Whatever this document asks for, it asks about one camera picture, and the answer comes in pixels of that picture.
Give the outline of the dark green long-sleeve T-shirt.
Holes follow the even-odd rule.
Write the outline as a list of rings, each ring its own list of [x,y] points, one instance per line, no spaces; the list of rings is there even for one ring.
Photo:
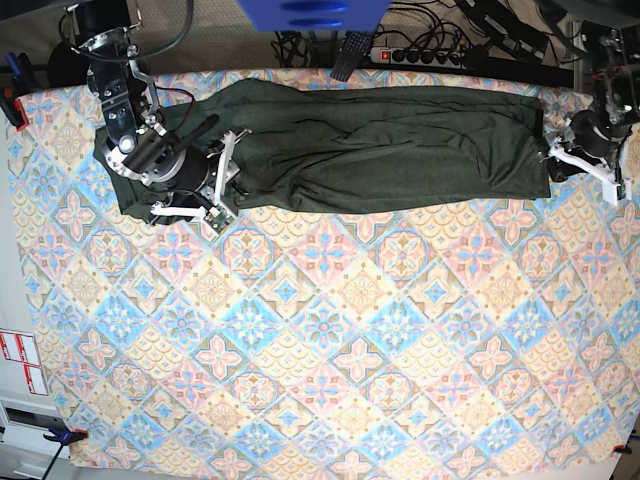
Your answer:
[[[210,208],[219,148],[240,135],[225,200],[237,210],[368,214],[550,194],[543,108],[534,97],[444,86],[300,91],[244,79],[166,112],[174,140],[195,134],[176,175],[144,185],[112,174],[120,211],[151,222],[156,203]]]

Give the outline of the blue clamp top left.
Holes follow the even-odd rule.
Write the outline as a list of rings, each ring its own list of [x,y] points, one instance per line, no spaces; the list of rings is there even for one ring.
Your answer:
[[[9,52],[5,55],[6,67],[2,73],[11,75],[12,87],[1,87],[1,110],[10,124],[18,131],[24,130],[29,122],[19,96],[29,87],[29,76],[22,61],[24,55]]]

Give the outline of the blue clamp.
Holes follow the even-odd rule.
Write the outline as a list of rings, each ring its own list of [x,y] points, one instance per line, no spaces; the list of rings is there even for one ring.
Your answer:
[[[29,122],[19,96],[29,87],[29,76],[22,61],[24,55],[9,52],[5,55],[6,67],[2,73],[11,75],[12,87],[1,87],[1,110],[10,124],[18,131],[24,130]]]
[[[69,447],[70,445],[86,440],[89,437],[88,432],[84,430],[68,430],[68,429],[54,429],[49,428],[46,433],[43,434],[43,438],[46,441],[55,443],[58,445],[57,451],[52,457],[47,469],[45,470],[44,475],[42,476],[42,480],[46,480],[49,476],[53,466],[58,460],[62,450],[65,447]]]

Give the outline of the blue plastic box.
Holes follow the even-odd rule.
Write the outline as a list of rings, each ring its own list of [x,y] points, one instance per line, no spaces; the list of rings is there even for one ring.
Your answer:
[[[239,0],[257,31],[374,31],[390,0]]]

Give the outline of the black remote-like device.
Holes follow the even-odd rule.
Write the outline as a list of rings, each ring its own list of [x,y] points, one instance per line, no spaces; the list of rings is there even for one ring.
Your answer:
[[[347,82],[370,51],[373,32],[348,31],[330,73],[330,78]]]

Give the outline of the red white label stickers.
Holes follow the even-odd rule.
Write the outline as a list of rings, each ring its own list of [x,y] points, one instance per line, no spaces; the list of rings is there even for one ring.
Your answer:
[[[1,331],[1,366],[19,372],[30,395],[47,396],[48,389],[32,334]]]

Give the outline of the colourful patterned tablecloth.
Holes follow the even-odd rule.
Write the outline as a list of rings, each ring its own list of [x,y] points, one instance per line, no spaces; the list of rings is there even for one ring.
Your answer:
[[[206,479],[488,479],[604,462],[639,413],[639,203],[368,216],[215,236],[123,216],[84,87],[22,100],[8,181],[73,464]]]

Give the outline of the clamp bottom right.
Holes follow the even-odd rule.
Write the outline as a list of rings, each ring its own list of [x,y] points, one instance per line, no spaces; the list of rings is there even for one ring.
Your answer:
[[[631,455],[633,450],[630,445],[618,445],[613,449],[613,452],[621,455]]]

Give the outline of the blue clamp bottom left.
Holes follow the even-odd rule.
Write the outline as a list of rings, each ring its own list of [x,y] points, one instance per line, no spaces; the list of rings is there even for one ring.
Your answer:
[[[58,460],[62,450],[65,447],[69,447],[70,445],[86,440],[89,437],[88,432],[84,430],[68,430],[68,429],[54,429],[49,428],[46,433],[43,434],[43,438],[46,441],[55,443],[58,445],[57,451],[52,457],[47,469],[45,470],[44,475],[42,476],[42,480],[46,480],[49,476],[53,466]]]

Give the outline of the black power strip red switch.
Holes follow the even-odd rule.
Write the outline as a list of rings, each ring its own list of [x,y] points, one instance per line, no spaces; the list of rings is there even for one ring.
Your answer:
[[[445,50],[422,50],[421,48],[392,48],[372,47],[369,59],[374,64],[407,66],[407,67],[462,67],[462,57],[459,53]]]

